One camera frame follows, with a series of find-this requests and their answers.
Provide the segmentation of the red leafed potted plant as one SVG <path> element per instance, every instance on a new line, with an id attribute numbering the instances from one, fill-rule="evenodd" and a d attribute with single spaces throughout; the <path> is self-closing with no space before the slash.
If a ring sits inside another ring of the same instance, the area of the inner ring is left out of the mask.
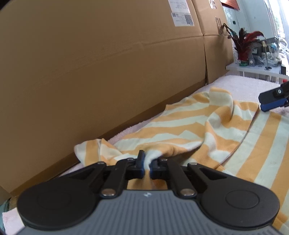
<path id="1" fill-rule="evenodd" d="M 235 44 L 239 65 L 248 66 L 249 53 L 252 50 L 251 47 L 254 43 L 260 44 L 258 37 L 264 37 L 264 34 L 261 31 L 248 33 L 244 28 L 241 28 L 237 33 L 225 23 L 223 23 L 222 28 L 226 29 L 226 32 L 228 33 L 228 39 L 232 39 Z"/>

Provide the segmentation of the right cardboard box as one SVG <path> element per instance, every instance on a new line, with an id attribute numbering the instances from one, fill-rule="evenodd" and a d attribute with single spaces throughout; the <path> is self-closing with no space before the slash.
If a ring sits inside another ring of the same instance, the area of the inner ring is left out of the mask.
<path id="1" fill-rule="evenodd" d="M 232 40 L 223 24 L 227 23 L 220 1 L 193 1 L 204 39 L 208 83 L 227 73 L 226 66 L 234 62 Z"/>

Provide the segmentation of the orange white striped sweater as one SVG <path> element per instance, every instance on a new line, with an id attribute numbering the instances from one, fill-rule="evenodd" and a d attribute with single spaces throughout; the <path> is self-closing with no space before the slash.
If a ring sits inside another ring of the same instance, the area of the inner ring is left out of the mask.
<path id="1" fill-rule="evenodd" d="M 74 147 L 84 166 L 114 165 L 144 150 L 144 169 L 159 157 L 178 157 L 271 189 L 280 201 L 273 223 L 288 234 L 288 117 L 262 112 L 254 102 L 237 101 L 212 87 L 167 105 L 137 131 L 118 138 L 87 140 Z"/>

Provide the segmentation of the large centre cardboard box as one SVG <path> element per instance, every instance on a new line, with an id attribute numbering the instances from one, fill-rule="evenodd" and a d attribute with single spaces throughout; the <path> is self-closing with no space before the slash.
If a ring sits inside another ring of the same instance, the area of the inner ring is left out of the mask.
<path id="1" fill-rule="evenodd" d="M 191 1 L 10 1 L 1 9 L 1 187 L 13 192 L 205 80 Z"/>

